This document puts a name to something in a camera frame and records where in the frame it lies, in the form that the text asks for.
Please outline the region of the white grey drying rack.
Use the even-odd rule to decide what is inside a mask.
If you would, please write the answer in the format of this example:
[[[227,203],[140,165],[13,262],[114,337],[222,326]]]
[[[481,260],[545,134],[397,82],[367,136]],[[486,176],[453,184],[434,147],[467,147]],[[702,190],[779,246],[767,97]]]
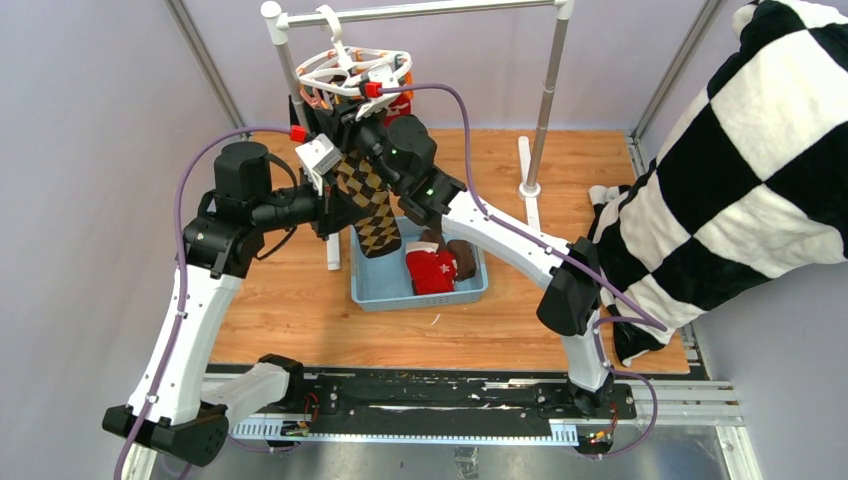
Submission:
[[[360,21],[388,20],[411,18],[453,13],[477,11],[494,11],[513,8],[542,6],[542,1],[431,1],[424,3],[368,7],[359,10],[349,10],[336,13],[323,11],[314,14],[299,14],[290,16],[275,1],[266,1],[260,7],[265,19],[271,41],[274,44],[280,63],[283,67],[295,117],[302,127],[307,126],[305,100],[300,94],[300,79],[295,67],[291,50],[288,45],[288,31],[304,26],[325,27],[331,36],[331,43],[337,47],[343,45],[342,28],[344,23]],[[529,226],[540,227],[537,197],[541,192],[538,183],[539,168],[544,151],[545,139],[548,132],[551,108],[557,84],[559,67],[565,44],[569,20],[572,16],[574,3],[572,1],[551,1],[555,7],[556,24],[553,43],[551,46],[543,95],[539,110],[539,118],[535,130],[535,138],[529,140],[523,136],[518,141],[518,153],[522,181],[519,184],[519,195],[525,202],[526,220]]]

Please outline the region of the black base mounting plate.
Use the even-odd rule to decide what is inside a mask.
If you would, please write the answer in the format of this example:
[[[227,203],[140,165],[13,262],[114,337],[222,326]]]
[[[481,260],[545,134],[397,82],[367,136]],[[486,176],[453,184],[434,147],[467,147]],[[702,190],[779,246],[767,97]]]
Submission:
[[[237,437],[268,440],[577,444],[593,429],[635,419],[633,393],[612,387],[609,405],[583,415],[563,378],[504,373],[309,368],[301,394],[260,408]]]

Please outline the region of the white round sock hanger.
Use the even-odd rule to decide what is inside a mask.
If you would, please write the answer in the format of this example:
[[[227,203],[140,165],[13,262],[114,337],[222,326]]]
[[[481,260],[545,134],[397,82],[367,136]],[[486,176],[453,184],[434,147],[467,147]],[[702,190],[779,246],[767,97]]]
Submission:
[[[343,30],[336,12],[321,5],[316,13],[323,21],[321,28],[330,36],[331,47],[301,63],[296,69],[299,94],[309,104],[361,98],[359,84],[365,72],[379,65],[389,65],[404,85],[411,79],[411,54],[402,50],[384,50],[345,45]]]

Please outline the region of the red white-cuffed christmas sock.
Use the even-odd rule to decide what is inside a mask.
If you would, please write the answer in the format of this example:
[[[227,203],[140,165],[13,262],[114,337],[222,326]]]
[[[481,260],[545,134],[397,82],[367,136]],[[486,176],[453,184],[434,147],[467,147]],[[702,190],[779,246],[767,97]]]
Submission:
[[[432,269],[438,263],[437,245],[413,241],[405,245],[405,262],[410,274]]]

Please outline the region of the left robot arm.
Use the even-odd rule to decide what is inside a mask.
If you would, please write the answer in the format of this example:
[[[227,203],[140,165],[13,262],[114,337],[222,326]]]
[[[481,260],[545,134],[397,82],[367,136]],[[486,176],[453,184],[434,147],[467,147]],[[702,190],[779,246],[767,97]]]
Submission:
[[[364,215],[339,189],[333,170],[342,155],[327,137],[296,152],[298,184],[274,189],[277,158],[265,145],[239,141],[221,150],[214,187],[196,217],[176,225],[174,289],[148,367],[127,403],[106,411],[106,431],[202,467],[218,456],[230,429],[258,410],[273,404],[293,413],[312,400],[303,365],[274,354],[219,387],[202,387],[231,302],[251,264],[267,254],[265,235],[310,225],[323,239]]]

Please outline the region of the brown sock striped cuff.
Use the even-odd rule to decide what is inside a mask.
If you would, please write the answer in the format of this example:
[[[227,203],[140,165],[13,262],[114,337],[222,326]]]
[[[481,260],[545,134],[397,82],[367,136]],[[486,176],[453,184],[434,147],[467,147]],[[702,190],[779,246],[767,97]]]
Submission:
[[[465,240],[453,239],[447,242],[446,247],[456,263],[455,281],[461,282],[473,278],[477,273],[473,246]]]

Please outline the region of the red snowflake christmas sock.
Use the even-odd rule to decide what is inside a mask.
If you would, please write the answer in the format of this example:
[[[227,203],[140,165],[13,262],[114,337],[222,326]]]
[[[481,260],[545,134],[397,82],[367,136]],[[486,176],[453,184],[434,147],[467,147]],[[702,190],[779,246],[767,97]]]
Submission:
[[[432,269],[410,274],[413,291],[416,295],[453,292],[455,274],[456,263],[453,255],[448,252],[438,252],[438,263]]]

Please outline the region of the brown argyle sock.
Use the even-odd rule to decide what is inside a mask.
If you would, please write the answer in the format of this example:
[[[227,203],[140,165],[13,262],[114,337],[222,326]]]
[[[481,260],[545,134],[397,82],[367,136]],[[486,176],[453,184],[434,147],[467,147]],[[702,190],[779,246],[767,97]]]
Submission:
[[[335,172],[345,191],[366,212],[353,225],[361,253],[373,259],[396,252],[402,246],[402,238],[382,178],[356,151],[345,154]]]

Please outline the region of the black white checkered blanket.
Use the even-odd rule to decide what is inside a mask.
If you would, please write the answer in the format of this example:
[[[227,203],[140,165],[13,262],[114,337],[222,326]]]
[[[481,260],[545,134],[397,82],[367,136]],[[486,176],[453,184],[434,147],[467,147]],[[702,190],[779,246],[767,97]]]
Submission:
[[[630,185],[589,189],[618,360],[800,267],[847,259],[847,18],[753,1],[738,49]]]

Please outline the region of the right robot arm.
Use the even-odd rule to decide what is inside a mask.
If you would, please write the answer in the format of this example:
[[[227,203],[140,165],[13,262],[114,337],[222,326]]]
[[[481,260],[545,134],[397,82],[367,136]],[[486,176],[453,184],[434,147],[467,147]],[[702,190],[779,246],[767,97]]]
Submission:
[[[409,220],[484,249],[542,288],[536,316],[564,344],[572,406],[584,417],[601,414],[611,403],[613,378],[593,334],[600,313],[595,248],[585,238],[571,244],[544,234],[485,203],[469,182],[436,166],[437,144],[416,116],[386,123],[381,115],[359,117],[363,105],[315,107],[309,125],[353,155],[354,168],[370,167]]]

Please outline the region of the aluminium frame rail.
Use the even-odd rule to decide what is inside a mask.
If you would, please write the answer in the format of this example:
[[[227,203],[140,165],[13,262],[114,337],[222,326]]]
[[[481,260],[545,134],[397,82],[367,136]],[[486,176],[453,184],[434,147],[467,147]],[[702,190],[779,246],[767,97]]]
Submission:
[[[309,369],[281,401],[235,414],[221,393],[245,373],[239,365],[209,369],[198,418],[146,427],[142,443],[196,466],[210,464],[230,440],[269,452],[309,442],[540,446],[619,457],[634,470],[664,428],[703,427],[715,433],[730,478],[761,477],[726,382],[620,379],[593,406],[551,374]]]

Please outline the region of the light blue plastic basket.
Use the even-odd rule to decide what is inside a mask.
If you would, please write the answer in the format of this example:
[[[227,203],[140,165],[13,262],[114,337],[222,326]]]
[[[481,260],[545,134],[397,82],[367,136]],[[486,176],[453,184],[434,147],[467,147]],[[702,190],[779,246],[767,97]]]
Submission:
[[[398,250],[366,257],[356,233],[350,237],[351,298],[366,312],[474,303],[489,287],[482,249],[471,247],[474,274],[459,278],[460,260],[421,240],[424,228],[405,217],[397,219]]]

